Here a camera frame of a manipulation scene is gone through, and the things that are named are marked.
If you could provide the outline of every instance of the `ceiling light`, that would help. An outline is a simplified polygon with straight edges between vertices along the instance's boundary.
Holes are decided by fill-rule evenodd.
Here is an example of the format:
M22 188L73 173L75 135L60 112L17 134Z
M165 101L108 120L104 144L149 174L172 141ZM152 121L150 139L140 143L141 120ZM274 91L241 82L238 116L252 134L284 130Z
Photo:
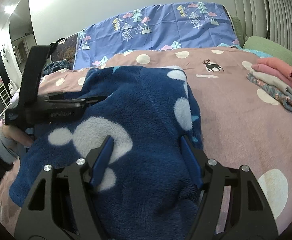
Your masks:
M14 10L15 10L15 6L14 5L5 7L5 13L12 14L14 12Z

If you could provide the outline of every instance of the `black gripper frame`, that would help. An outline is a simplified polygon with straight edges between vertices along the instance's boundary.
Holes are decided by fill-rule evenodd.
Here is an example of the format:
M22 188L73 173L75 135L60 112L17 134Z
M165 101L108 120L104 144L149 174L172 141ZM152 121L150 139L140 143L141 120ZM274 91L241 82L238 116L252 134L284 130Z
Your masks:
M40 236L41 240L108 239L91 200L94 193L91 185L95 175L94 164L110 138L107 136L100 148L89 152L84 165L73 163L66 168L55 170L52 167L50 171L41 171L22 207L15 230L17 240L36 239L32 238L35 236ZM192 152L200 167L198 171L202 179L197 185L200 184L200 189L204 191L198 213L185 239L277 239L278 231L272 211L249 167L243 165L239 169L232 169L223 167L216 160L209 161L202 150L194 148L189 139L183 136L181 148L185 147ZM101 180L104 168L96 172L100 177L97 181ZM228 216L224 231L216 234L225 186L231 186ZM64 195L70 196L78 234L69 230Z
M96 104L106 96L93 98L51 100L38 97L38 87L43 67L51 53L50 46L33 46L28 55L20 87L18 105L5 111L5 123L21 130L35 124L72 122L79 120L88 105Z

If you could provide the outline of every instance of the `person's hand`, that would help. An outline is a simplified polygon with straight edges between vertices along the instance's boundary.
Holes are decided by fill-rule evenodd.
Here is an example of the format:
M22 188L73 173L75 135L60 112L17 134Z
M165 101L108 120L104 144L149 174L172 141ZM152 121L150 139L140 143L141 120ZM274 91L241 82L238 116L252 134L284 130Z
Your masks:
M2 132L7 139L14 140L26 147L30 147L34 142L26 133L12 125L3 125Z

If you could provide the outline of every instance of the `white polka dot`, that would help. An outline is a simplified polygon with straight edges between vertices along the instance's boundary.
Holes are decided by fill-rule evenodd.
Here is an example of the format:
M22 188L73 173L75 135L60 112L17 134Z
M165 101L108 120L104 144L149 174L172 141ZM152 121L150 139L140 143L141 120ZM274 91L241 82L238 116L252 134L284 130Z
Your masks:
M191 121L190 106L187 98L178 98L174 105L174 114L179 125L185 131L190 131L193 127Z
M150 57L146 54L141 54L136 58L136 61L139 64L143 64L143 65L148 64L150 62Z
M206 77L206 78L217 78L217 76L214 75L196 75L196 77Z
M215 53L215 54L222 54L222 53L224 53L223 50L216 50L216 49L212 49L211 52L212 53Z
M129 55L129 54L131 54L132 53L132 51L128 51L128 52L124 52L124 56L127 56L127 55Z
M43 82L45 81L45 79L46 79L46 76L44 76L44 77L42 78L42 80L40 81L39 84L43 83Z
M188 51L180 51L176 53L177 58L187 58L189 56Z
M58 72L60 72L60 73L64 73L64 72L66 72L66 71L67 71L66 68L62 68L62 69L58 70Z
M102 145L107 135L114 139L114 150L109 163L125 155L133 147L133 141L126 130L102 117L90 117L74 131L73 142L77 151L85 158L89 151Z
M82 86L84 85L86 77L81 77L80 79L78 79L78 85Z
M243 66L245 69L247 69L248 71L252 71L252 68L251 68L252 63L250 63L250 62L248 62L248 61L243 61L243 62L242 62L242 66Z
M102 182L97 186L97 191L103 191L112 188L116 183L116 175L111 168L106 168Z
M70 142L72 133L65 127L57 128L50 133L48 141L52 145L62 146Z
M161 68L172 68L172 69L179 69L183 71L183 69L180 66L167 66L167 67L161 67Z
M185 73L177 69L169 71L167 73L167 76L170 77L171 79L177 79L177 80L183 80L183 81L187 80Z
M59 80L56 81L55 85L56 85L56 86L60 86L60 85L61 85L62 83L64 83L64 82L65 82L65 79L60 78Z
M270 95L267 94L266 91L261 88L257 90L257 96L265 103L272 104L274 106L280 105L280 103L275 98L272 98Z
M276 219L288 200L288 181L280 170L273 169L264 173L258 182Z

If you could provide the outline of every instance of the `cloud print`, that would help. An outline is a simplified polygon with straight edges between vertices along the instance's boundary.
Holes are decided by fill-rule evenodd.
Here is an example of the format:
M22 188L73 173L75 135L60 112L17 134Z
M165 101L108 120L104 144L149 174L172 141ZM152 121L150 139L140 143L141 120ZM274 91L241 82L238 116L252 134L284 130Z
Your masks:
M190 5L188 5L188 7L192 8L192 7L198 7L199 5L198 4L194 4L194 3L191 3Z
M84 38L84 41L87 41L87 40L90 40L90 39L91 39L91 37L86 35L86 37Z
M238 39L234 40L233 44L240 45L239 40Z
M213 13L213 12L209 12L208 13L209 16L217 16L217 14Z
M145 22L148 22L150 21L150 18L149 17L145 17L143 20L142 20L142 23L145 23Z
M123 18L133 17L133 13L127 13L123 16Z
M97 65L100 65L100 61L96 60L94 63L93 63L93 66L97 66Z
M160 50L168 50L168 49L172 49L172 46L165 45Z

